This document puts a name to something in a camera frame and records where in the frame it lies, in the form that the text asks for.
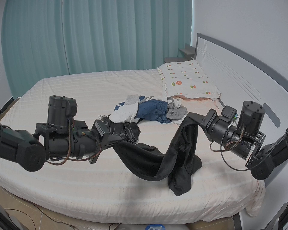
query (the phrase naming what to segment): white wall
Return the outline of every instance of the white wall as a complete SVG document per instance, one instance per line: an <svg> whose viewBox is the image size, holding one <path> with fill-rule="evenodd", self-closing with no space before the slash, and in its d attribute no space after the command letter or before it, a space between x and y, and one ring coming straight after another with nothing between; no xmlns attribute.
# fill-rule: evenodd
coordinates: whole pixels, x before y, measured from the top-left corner
<svg viewBox="0 0 288 230"><path fill-rule="evenodd" d="M219 39L253 55L288 79L287 0L194 0L194 47L197 33ZM243 230L264 228L283 203L288 201L287 175L286 164L267 185L257 217L249 217L245 210L240 213Z"/></svg>
<svg viewBox="0 0 288 230"><path fill-rule="evenodd" d="M6 0L0 0L0 109L12 97L7 76L5 73L3 56L2 56L2 45L1 45L2 16L5 7L5 2Z"/></svg>

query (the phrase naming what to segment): robotic arm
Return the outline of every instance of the robotic arm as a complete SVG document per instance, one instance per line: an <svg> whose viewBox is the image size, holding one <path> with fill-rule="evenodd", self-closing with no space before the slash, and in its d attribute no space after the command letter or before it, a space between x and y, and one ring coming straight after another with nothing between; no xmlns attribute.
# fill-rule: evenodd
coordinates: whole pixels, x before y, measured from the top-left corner
<svg viewBox="0 0 288 230"><path fill-rule="evenodd" d="M26 130L14 131L0 124L0 158L17 162L31 172L41 169L45 162L61 165L67 160L89 160L91 164L96 163L101 151L122 139L110 135L101 120L95 120L89 130L84 121L73 119L76 112L75 99L54 95L49 99L47 123L38 123L33 135ZM247 161L246 170L250 170L253 177L263 180L288 159L287 130L275 143L261 149L266 137L259 131L264 114L261 105L245 101L237 126L232 124L239 115L230 106L225 106L221 116L217 116L213 109L206 116L195 113L187 116L199 124L211 143L217 142L224 147L224 150L215 151L210 145L212 151L221 152L221 155L224 151L235 153ZM39 142L40 135L44 137L44 146Z"/></svg>

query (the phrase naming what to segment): bed sheet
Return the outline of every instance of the bed sheet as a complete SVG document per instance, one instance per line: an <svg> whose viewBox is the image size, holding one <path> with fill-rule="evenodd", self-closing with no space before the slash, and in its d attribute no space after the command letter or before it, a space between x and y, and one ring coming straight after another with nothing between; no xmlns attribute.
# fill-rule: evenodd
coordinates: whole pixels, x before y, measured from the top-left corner
<svg viewBox="0 0 288 230"><path fill-rule="evenodd" d="M18 100L1 123L34 133L36 123L47 121L49 96L65 95L76 99L75 119L92 127L99 115L110 114L129 94L161 96L158 71L98 72L43 79ZM213 108L220 114L218 100L181 100L189 112L205 115ZM140 143L154 145L165 153L178 125L142 121L139 128ZM249 171L227 167L209 144L199 128L196 155L203 167L192 175L191 190L179 197L168 188L167 179L152 182L132 174L112 148L103 151L96 164L45 164L34 173L0 159L0 186L55 212L94 222L181 224L232 216L244 208L255 216L265 194L264 181L254 179ZM232 166L244 168L244 160L233 153L224 156Z"/></svg>

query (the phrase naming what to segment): barcode label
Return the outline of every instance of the barcode label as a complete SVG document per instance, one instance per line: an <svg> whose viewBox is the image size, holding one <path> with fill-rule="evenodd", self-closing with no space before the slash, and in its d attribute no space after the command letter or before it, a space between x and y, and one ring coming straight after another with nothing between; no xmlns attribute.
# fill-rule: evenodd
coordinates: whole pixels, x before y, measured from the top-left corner
<svg viewBox="0 0 288 230"><path fill-rule="evenodd" d="M97 123L97 121L95 122L95 127L98 130L98 132L100 133L100 135L103 137L104 132L103 130L100 128L99 124Z"/></svg>

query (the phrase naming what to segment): tiled floor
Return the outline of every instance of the tiled floor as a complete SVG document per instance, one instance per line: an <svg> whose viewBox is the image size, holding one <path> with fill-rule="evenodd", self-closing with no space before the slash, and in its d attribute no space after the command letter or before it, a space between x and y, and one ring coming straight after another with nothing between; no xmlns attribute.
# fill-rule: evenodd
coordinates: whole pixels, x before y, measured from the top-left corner
<svg viewBox="0 0 288 230"><path fill-rule="evenodd" d="M17 99L4 111L3 114L0 114L0 120L7 113L7 111L17 102ZM84 221L68 217L53 211L50 211L41 206L36 208L32 204L26 202L25 200L20 199L19 197L11 194L4 188L0 187L0 205L3 208L17 209L28 214L34 221L36 230L72 230L69 225L63 223L56 223L50 220L48 217L42 214L42 210L47 216L52 218L55 221L61 221L67 224L71 224L76 227L77 230L108 230L109 225L107 223L96 223L90 221ZM33 230L34 224L32 220L27 217L25 214L14 211L7 210L10 215L15 216L22 224L24 224L29 230ZM117 224L111 226L111 230L117 230ZM211 222L198 221L195 223L187 224L190 230L234 230L234 222L232 217L221 218Z"/></svg>

